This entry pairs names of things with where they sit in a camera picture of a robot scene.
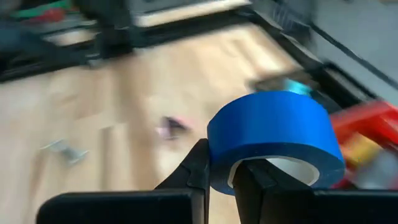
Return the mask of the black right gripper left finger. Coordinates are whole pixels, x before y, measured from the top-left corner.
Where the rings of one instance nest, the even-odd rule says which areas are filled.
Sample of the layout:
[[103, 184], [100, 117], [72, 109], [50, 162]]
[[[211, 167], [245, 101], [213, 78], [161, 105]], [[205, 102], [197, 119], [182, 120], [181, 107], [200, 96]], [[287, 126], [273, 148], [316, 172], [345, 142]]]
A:
[[209, 145], [200, 139], [155, 189], [60, 194], [35, 224], [208, 224], [209, 197]]

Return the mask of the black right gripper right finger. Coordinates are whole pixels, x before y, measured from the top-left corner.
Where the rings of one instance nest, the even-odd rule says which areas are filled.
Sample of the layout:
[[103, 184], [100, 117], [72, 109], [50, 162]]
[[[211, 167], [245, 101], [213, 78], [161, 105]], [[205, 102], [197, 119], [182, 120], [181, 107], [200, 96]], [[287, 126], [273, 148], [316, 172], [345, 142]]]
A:
[[398, 224], [398, 191], [313, 189], [267, 160], [233, 179], [241, 224]]

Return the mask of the dark blue tape roll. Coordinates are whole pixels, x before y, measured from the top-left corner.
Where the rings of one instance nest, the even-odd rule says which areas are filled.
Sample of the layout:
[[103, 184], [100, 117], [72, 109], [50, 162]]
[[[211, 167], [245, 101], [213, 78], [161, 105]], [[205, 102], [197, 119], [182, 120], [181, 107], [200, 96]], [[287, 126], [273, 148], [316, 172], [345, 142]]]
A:
[[210, 185], [232, 195], [242, 161], [266, 159], [313, 188], [338, 183], [345, 162], [326, 109], [305, 95], [265, 91], [240, 97], [207, 126]]

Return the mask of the teal staple remover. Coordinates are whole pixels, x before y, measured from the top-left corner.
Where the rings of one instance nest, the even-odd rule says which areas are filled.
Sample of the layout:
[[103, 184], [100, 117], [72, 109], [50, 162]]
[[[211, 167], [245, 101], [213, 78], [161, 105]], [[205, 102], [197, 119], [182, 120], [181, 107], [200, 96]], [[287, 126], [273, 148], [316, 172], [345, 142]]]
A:
[[308, 85], [304, 85], [303, 83], [288, 78], [284, 79], [283, 87], [285, 91], [290, 91], [299, 95], [310, 96], [312, 92], [312, 89]]

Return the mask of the pale pink staple remover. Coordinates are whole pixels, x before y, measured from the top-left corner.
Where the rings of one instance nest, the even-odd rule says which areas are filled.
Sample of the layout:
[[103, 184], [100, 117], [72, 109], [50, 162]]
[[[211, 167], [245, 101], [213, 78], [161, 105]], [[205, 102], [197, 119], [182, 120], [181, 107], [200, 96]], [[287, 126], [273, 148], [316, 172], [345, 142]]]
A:
[[179, 134], [186, 133], [191, 130], [189, 124], [183, 119], [172, 116], [163, 116], [160, 124], [156, 127], [156, 132], [160, 137], [166, 140], [178, 138]]

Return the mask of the pale grey staple remover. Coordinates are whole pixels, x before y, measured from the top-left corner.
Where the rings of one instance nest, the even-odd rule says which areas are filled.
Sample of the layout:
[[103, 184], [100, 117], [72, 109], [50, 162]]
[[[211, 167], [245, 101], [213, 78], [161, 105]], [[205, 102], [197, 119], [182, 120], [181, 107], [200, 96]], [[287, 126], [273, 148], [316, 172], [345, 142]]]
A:
[[81, 151], [69, 146], [64, 139], [53, 141], [42, 147], [41, 150], [48, 150], [59, 153], [70, 165], [76, 164], [77, 162], [81, 161], [86, 157], [86, 154], [88, 153], [88, 151]]

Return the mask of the black plastic basket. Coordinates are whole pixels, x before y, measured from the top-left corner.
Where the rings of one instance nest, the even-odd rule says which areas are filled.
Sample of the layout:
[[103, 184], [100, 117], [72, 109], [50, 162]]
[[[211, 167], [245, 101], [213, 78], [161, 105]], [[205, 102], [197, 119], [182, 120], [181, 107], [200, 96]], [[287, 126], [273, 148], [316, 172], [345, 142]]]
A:
[[249, 80], [248, 87], [255, 92], [285, 91], [283, 81], [286, 78], [308, 85], [312, 89], [310, 97], [321, 104], [328, 113], [334, 113], [341, 109], [341, 106], [322, 90], [320, 82], [304, 70], [293, 70], [257, 80]]

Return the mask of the red plastic basket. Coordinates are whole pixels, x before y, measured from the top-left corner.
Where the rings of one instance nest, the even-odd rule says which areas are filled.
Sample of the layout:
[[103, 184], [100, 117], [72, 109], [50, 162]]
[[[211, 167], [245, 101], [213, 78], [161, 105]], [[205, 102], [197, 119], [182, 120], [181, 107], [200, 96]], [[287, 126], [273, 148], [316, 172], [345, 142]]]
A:
[[330, 119], [340, 149], [357, 134], [382, 147], [371, 162], [357, 169], [350, 169], [343, 157], [345, 175], [333, 188], [398, 190], [398, 108], [385, 101], [370, 101], [333, 113]]

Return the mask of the black table frame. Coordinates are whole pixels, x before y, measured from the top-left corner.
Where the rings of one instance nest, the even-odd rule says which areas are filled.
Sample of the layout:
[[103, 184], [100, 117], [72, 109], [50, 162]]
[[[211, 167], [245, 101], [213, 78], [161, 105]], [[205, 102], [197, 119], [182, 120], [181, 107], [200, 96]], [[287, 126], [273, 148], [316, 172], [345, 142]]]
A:
[[[136, 49], [235, 25], [268, 34], [341, 106], [365, 97], [398, 106], [398, 27], [365, 33], [368, 22], [344, 21], [338, 34], [322, 29], [316, 0], [129, 0], [131, 51], [101, 56], [96, 21], [72, 0], [0, 0], [0, 83], [68, 67], [95, 67]], [[394, 71], [360, 53], [392, 35]]]

